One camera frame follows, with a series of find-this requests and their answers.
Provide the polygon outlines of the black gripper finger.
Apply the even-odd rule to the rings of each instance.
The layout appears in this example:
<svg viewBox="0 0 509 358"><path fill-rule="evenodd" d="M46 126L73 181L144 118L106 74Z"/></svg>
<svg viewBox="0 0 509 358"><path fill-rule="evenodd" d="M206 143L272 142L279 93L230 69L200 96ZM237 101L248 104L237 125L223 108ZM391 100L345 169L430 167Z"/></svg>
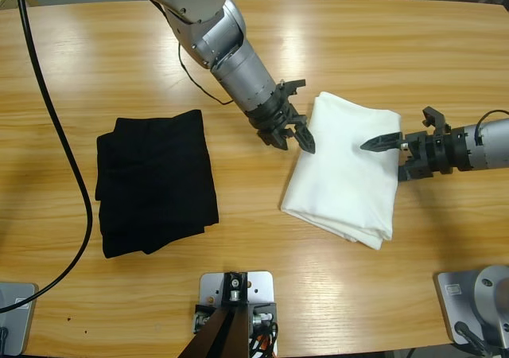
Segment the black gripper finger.
<svg viewBox="0 0 509 358"><path fill-rule="evenodd" d="M280 150L287 149L287 141L284 135L281 135L278 130L265 131L258 130L257 135L263 140L267 146L273 146Z"/></svg>
<svg viewBox="0 0 509 358"><path fill-rule="evenodd" d="M421 169L408 165L400 165L398 167L398 180L399 181L413 181L420 180L428 177L433 177L433 172L427 167Z"/></svg>
<svg viewBox="0 0 509 358"><path fill-rule="evenodd" d="M294 126L294 136L299 146L307 153L314 154L316 152L315 141L313 135L309 131L305 123L297 123Z"/></svg>
<svg viewBox="0 0 509 358"><path fill-rule="evenodd" d="M399 150L403 144L402 132L383 134L367 140L360 146L361 150L371 152L384 152L387 150Z"/></svg>

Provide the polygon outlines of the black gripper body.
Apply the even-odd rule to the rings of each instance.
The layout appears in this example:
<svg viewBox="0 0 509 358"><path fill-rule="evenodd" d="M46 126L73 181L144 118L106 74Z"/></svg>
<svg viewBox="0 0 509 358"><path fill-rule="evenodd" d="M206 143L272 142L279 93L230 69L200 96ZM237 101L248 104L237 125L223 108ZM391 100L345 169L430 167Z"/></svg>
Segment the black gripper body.
<svg viewBox="0 0 509 358"><path fill-rule="evenodd" d="M249 123L259 134L272 134L285 129L288 125L305 125L306 116L300 115L289 101L297 90L277 89L263 104L253 111L246 111Z"/></svg>
<svg viewBox="0 0 509 358"><path fill-rule="evenodd" d="M472 165L467 137L468 132L464 129L452 129L446 134L428 134L426 131L408 134L404 142L409 146L410 156L403 165L427 167L433 173L452 173L454 168L469 171Z"/></svg>

